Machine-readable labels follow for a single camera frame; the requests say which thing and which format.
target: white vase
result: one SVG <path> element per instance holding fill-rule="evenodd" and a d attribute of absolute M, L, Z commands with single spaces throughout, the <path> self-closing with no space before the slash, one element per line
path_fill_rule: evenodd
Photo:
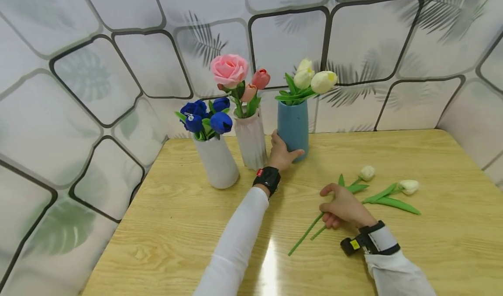
<path fill-rule="evenodd" d="M 208 182 L 217 189 L 231 187 L 238 180 L 239 171 L 224 137 L 215 136 L 207 141 L 193 140 Z"/>
<path fill-rule="evenodd" d="M 239 150 L 245 166 L 252 170 L 263 168 L 267 163 L 265 151 L 264 125 L 259 109 L 248 118 L 238 118 L 234 114 L 234 131 L 238 138 Z"/>

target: pink tulip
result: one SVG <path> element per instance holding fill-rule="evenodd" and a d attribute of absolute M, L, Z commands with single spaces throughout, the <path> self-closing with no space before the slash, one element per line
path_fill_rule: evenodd
<path fill-rule="evenodd" d="M 217 83 L 235 89 L 248 74 L 248 61 L 239 55 L 221 55 L 211 61 L 210 68 Z"/>
<path fill-rule="evenodd" d="M 248 103 L 254 98 L 255 94 L 257 94 L 257 87 L 253 84 L 247 84 L 245 87 L 245 93 L 243 93 L 240 100 L 241 102 Z"/>
<path fill-rule="evenodd" d="M 267 73 L 265 69 L 261 69 L 253 75 L 251 78 L 251 83 L 257 87 L 258 90 L 263 90 L 266 85 L 271 81 L 271 76 Z"/>

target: wood grain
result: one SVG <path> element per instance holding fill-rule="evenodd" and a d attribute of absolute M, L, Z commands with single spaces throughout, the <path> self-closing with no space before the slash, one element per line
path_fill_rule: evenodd
<path fill-rule="evenodd" d="M 169 140 L 97 264 L 84 296 L 191 295 L 227 221 L 255 173 L 242 166 L 235 138 L 225 138 L 241 173 L 227 190 L 205 180 L 191 140 Z M 287 253 L 318 215 L 319 196 L 340 173 L 353 181 L 376 168 L 364 199 L 402 179 L 413 196 L 396 198 L 422 216 L 366 204 L 384 220 L 438 295 L 501 295 L 503 197 L 453 138 L 441 130 L 311 134 L 308 157 L 282 178 L 265 213 L 239 295 L 374 295 L 361 254 L 339 243 L 352 230 L 326 230 Z M 312 231 L 316 232 L 319 222 Z"/>

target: vase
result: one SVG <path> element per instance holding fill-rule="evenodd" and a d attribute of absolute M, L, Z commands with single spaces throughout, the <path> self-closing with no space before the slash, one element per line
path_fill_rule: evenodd
<path fill-rule="evenodd" d="M 264 125 L 259 109 L 248 118 L 238 118 L 234 114 L 234 131 L 238 138 L 239 150 L 245 166 L 252 170 L 263 168 L 267 163 L 265 151 Z"/>
<path fill-rule="evenodd" d="M 288 151 L 304 150 L 304 155 L 296 158 L 294 163 L 304 160 L 309 151 L 307 101 L 293 106 L 278 101 L 278 135 L 285 141 Z"/>
<path fill-rule="evenodd" d="M 223 136 L 199 141 L 193 138 L 208 182 L 217 189 L 231 187 L 239 177 L 238 165 Z"/>

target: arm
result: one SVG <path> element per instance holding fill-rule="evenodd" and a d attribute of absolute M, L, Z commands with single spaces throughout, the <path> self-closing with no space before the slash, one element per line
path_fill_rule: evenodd
<path fill-rule="evenodd" d="M 286 144 L 272 133 L 268 166 L 280 172 L 287 169 L 303 150 L 287 151 Z M 234 296 L 245 275 L 271 193 L 263 184 L 255 184 L 229 220 L 204 271 L 195 296 Z"/>
<path fill-rule="evenodd" d="M 402 253 L 396 239 L 388 227 L 377 220 L 346 188 L 337 184 L 324 187 L 320 195 L 333 192 L 334 199 L 323 203 L 320 210 L 325 212 L 323 221 L 327 228 L 336 228 L 341 220 L 351 223 L 368 234 L 365 253 L 370 276 L 376 282 L 380 296 L 434 296 L 424 273 Z"/>

